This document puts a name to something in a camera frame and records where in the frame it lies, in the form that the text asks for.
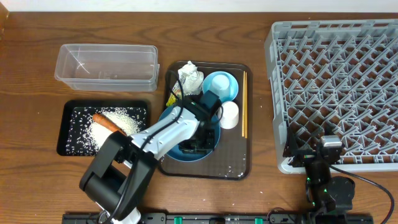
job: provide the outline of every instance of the carrot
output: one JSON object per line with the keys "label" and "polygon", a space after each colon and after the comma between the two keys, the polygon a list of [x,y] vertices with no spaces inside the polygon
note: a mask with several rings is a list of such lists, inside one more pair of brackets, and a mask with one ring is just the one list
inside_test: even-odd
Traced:
{"label": "carrot", "polygon": [[126,133],[124,133],[124,131],[121,128],[119,128],[111,120],[109,120],[107,117],[101,114],[94,114],[93,120],[98,124],[104,126],[105,128],[108,128],[112,132],[119,131],[120,133],[126,135]]}

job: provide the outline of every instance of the transparent box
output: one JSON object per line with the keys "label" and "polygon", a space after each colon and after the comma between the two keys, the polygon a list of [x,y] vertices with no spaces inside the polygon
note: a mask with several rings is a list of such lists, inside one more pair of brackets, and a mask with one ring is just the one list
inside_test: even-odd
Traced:
{"label": "transparent box", "polygon": [[64,44],[55,79],[74,90],[155,91],[159,65],[150,45]]}

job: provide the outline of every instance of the plastic bin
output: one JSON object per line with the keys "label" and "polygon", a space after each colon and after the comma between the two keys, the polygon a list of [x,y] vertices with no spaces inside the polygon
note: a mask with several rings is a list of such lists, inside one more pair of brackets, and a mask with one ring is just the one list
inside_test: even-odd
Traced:
{"label": "plastic bin", "polygon": [[338,168],[398,170],[398,19],[276,22],[265,42],[280,171],[287,126],[301,147],[325,125],[345,145]]}
{"label": "plastic bin", "polygon": [[65,44],[55,79],[74,90],[154,91],[158,73],[155,46]]}

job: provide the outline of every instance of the light blue bowl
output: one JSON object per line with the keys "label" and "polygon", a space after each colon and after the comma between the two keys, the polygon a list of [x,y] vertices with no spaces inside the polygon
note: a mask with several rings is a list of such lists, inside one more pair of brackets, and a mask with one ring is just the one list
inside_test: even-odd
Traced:
{"label": "light blue bowl", "polygon": [[[159,120],[165,118],[167,115],[169,115],[173,110],[173,106],[169,106],[168,108],[166,108],[166,110],[163,111],[163,113],[161,114]],[[211,118],[212,122],[216,122],[218,121],[218,117],[217,115],[214,115]],[[214,124],[211,128],[214,129],[214,135],[215,135],[215,147],[218,144],[218,141],[220,140],[220,136],[221,136],[221,127],[219,123]],[[208,156],[211,154],[210,151],[208,154],[188,154],[188,153],[183,153],[180,148],[179,145],[174,146],[168,153],[167,155],[170,156],[171,158],[175,159],[176,161],[180,161],[180,162],[195,162],[198,161],[200,159],[203,159],[204,157]]]}
{"label": "light blue bowl", "polygon": [[233,75],[229,74],[228,72],[219,71],[209,74],[203,81],[203,86],[202,86],[203,93],[206,93],[210,89],[211,81],[216,75],[225,75],[228,77],[229,80],[229,97],[220,99],[221,102],[224,103],[227,101],[233,101],[235,97],[238,95],[239,85],[235,77],[233,77]]}

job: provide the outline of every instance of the white lattice crate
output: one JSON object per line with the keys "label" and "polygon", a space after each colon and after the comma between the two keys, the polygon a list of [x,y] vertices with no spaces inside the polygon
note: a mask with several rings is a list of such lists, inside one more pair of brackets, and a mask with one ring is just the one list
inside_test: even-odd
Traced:
{"label": "white lattice crate", "polygon": [[287,126],[300,147],[324,127],[345,145],[337,167],[398,170],[398,20],[276,22],[265,43],[279,169]]}

